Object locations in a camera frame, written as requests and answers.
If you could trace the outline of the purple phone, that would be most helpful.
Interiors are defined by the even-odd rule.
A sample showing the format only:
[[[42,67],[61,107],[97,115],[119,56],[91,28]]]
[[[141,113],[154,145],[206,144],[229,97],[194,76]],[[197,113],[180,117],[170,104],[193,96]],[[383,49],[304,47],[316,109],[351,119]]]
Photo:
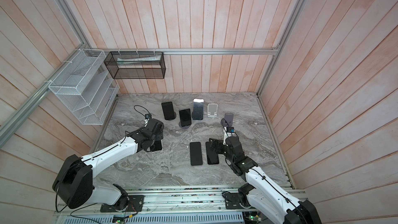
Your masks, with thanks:
[[[190,164],[191,166],[201,166],[203,164],[202,146],[200,142],[190,143]]]

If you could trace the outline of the white phone stand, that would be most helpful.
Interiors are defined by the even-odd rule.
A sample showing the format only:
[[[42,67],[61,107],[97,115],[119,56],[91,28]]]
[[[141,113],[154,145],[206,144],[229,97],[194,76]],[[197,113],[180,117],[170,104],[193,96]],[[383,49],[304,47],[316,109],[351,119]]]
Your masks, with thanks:
[[[207,117],[215,118],[217,117],[217,112],[218,112],[218,104],[209,103],[207,106]]]

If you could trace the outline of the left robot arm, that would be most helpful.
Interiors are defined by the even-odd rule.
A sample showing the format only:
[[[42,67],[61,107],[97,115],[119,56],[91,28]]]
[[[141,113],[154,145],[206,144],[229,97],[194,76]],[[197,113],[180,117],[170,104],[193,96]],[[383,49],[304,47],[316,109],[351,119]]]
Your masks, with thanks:
[[[70,209],[85,204],[106,204],[117,212],[126,211],[130,200],[121,186],[96,186],[93,180],[106,168],[128,156],[140,151],[161,150],[163,129],[164,123],[152,118],[138,130],[126,133],[115,144],[83,157],[69,156],[52,186],[56,198],[61,198]]]

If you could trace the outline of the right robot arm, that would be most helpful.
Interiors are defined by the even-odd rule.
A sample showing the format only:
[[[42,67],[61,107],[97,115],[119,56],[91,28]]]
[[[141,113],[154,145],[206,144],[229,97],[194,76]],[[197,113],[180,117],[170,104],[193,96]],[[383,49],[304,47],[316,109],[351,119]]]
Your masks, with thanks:
[[[285,191],[244,154],[239,137],[209,141],[210,149],[224,155],[232,171],[246,182],[238,189],[239,204],[243,208],[259,210],[274,224],[321,223],[316,207],[309,200],[301,201]]]

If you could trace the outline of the purple round phone stand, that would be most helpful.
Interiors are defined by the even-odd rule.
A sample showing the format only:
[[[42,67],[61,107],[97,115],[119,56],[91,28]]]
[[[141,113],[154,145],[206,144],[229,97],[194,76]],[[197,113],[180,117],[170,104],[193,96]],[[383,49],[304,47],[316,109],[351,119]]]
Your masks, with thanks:
[[[221,119],[220,123],[223,127],[232,127],[233,126],[233,113],[225,113],[224,117]]]

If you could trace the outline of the grey round stand centre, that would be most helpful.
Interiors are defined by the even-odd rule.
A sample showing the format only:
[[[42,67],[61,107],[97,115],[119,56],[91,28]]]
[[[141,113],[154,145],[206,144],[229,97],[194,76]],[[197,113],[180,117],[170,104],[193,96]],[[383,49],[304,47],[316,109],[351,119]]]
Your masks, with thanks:
[[[191,125],[183,126],[183,125],[181,124],[181,121],[178,123],[178,125],[179,125],[179,127],[180,127],[181,129],[183,129],[183,130],[189,129],[189,128],[191,127]]]

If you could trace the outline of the black phone centre round stand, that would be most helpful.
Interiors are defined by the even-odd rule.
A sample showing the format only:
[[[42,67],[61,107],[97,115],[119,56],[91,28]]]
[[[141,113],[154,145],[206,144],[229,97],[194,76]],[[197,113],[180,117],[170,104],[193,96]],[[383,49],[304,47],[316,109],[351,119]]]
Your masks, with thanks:
[[[191,111],[189,108],[179,110],[179,118],[183,126],[192,125]]]

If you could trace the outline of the blue phone upright reflective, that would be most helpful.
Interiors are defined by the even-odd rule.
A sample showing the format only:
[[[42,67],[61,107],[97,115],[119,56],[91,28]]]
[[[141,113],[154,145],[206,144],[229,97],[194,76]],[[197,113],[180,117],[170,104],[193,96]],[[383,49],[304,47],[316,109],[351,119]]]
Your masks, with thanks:
[[[193,120],[203,120],[204,116],[204,100],[203,99],[194,99],[193,100]]]

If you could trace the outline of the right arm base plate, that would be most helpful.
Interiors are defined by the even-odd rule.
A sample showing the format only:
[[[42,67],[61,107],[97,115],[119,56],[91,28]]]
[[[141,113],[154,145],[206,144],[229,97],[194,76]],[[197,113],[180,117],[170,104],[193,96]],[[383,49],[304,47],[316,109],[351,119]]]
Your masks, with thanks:
[[[226,209],[248,209],[251,208],[247,197],[242,193],[231,193],[224,191],[222,197],[225,200]]]

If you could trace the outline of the aluminium rail frame front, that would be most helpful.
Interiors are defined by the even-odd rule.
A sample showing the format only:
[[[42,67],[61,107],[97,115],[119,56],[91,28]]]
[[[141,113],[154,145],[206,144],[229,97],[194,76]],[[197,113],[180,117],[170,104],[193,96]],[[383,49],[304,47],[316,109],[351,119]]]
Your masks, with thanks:
[[[141,212],[101,213],[100,204],[55,213],[54,224],[222,224],[260,223],[267,218],[259,210],[226,209],[224,191],[238,193],[234,186],[164,186],[129,189],[129,195],[144,195]]]

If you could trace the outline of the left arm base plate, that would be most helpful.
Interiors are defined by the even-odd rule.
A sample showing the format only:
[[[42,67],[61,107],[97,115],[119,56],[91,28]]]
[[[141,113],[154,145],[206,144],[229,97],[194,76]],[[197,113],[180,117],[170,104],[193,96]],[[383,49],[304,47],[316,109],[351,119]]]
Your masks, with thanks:
[[[144,195],[128,195],[125,203],[108,205],[102,204],[100,208],[101,213],[112,212],[141,212],[144,204]]]

